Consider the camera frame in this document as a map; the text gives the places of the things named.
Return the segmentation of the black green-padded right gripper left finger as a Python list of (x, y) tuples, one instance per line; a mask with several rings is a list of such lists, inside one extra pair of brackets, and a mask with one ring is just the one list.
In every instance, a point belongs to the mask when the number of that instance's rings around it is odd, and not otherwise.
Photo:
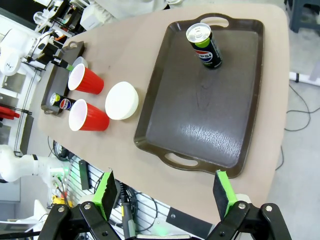
[(40, 231), (41, 240), (76, 240), (90, 233), (94, 240), (117, 240), (118, 234), (108, 223), (117, 188), (113, 172), (105, 172), (91, 201), (74, 207), (56, 204)]

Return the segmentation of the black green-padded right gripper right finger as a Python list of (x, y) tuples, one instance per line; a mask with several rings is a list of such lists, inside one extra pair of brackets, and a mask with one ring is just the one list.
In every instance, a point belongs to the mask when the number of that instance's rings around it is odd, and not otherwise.
[(239, 200), (225, 171), (215, 172), (212, 191), (220, 222), (208, 240), (234, 240), (240, 233), (250, 234), (254, 240), (292, 238), (278, 205), (265, 203), (256, 207)]

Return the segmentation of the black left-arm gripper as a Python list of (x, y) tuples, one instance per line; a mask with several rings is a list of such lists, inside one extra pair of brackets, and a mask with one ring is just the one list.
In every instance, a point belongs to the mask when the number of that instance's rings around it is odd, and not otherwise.
[(55, 56), (58, 49), (61, 49), (62, 46), (61, 45), (55, 45), (55, 44), (51, 44), (51, 43), (47, 43), (47, 45), (44, 47), (43, 51), (42, 51), (42, 55), (41, 55), (41, 62), (42, 63), (53, 63), (54, 65), (66, 69), (69, 72), (71, 72), (74, 67), (69, 64), (67, 61), (65, 61), (64, 59)]

